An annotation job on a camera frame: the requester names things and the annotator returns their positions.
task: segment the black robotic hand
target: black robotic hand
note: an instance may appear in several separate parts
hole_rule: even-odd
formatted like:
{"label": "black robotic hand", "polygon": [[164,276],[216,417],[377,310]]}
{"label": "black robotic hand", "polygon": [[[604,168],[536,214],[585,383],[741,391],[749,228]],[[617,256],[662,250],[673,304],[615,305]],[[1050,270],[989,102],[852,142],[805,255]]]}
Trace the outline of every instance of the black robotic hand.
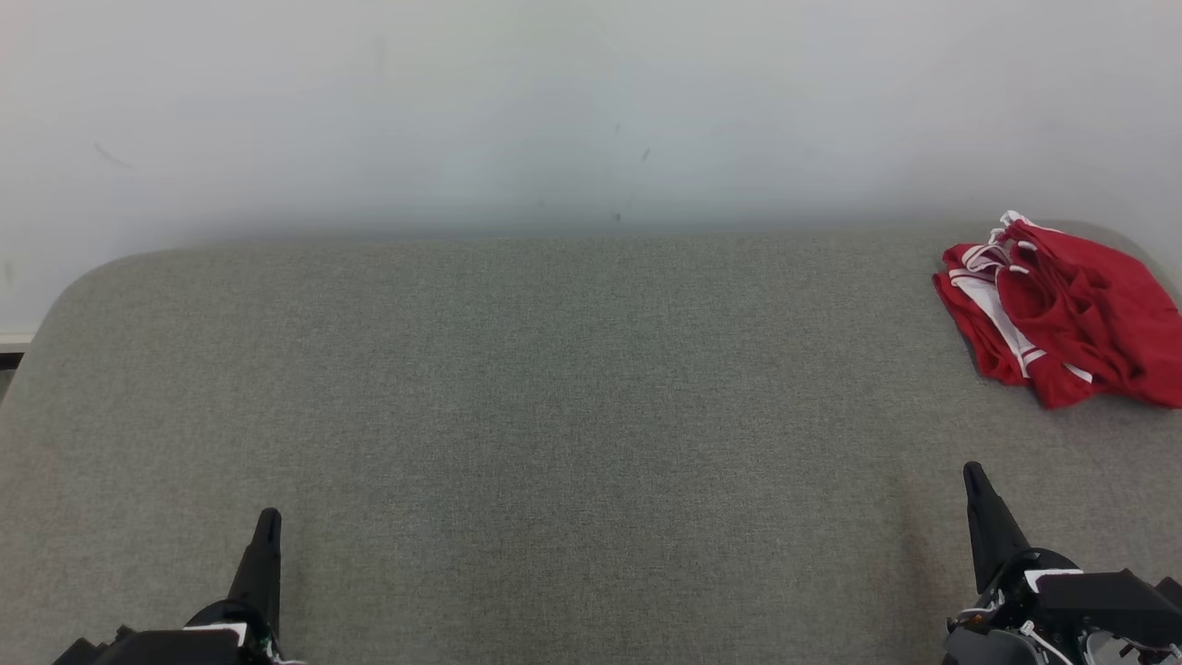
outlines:
{"label": "black robotic hand", "polygon": [[1182,586],[1151,587],[1128,569],[1084,573],[1032,548],[975,462],[965,491],[981,596],[948,620],[946,665],[1182,663]]}

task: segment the gray fabric surface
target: gray fabric surface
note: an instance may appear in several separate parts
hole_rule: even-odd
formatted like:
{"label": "gray fabric surface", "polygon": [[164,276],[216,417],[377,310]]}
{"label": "gray fabric surface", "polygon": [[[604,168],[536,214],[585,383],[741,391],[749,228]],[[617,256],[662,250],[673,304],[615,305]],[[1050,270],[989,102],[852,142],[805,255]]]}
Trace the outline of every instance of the gray fabric surface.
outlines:
{"label": "gray fabric surface", "polygon": [[1182,574],[1178,415],[976,376],[929,275],[988,229],[99,268],[0,405],[0,660],[182,625],[267,506],[313,664],[935,663],[968,459],[1035,545]]}

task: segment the clothing pile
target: clothing pile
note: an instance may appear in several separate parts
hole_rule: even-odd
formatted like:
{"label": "clothing pile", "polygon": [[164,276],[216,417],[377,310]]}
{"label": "clothing pile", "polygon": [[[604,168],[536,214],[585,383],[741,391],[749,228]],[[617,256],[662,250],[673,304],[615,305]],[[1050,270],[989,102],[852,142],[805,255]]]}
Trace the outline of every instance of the clothing pile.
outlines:
{"label": "clothing pile", "polygon": [[1011,210],[933,275],[981,374],[1046,409],[1118,393],[1182,409],[1182,315],[1137,259]]}

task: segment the cable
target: cable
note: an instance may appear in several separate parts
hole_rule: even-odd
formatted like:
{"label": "cable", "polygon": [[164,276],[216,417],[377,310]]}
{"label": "cable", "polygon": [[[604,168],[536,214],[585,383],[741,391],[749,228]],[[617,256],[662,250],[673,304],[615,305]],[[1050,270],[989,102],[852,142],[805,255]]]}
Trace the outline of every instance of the cable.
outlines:
{"label": "cable", "polygon": [[1043,639],[1043,635],[1034,632],[1034,621],[1026,621],[1025,624],[1022,624],[1021,633],[1026,637],[1033,638],[1034,641],[1039,643],[1039,645],[1043,646],[1043,648],[1045,648],[1050,653],[1058,656],[1059,660],[1063,660],[1064,663],[1066,663],[1066,665],[1073,665],[1071,660],[1063,654],[1061,651],[1051,646],[1051,643],[1046,641],[1045,639]]}

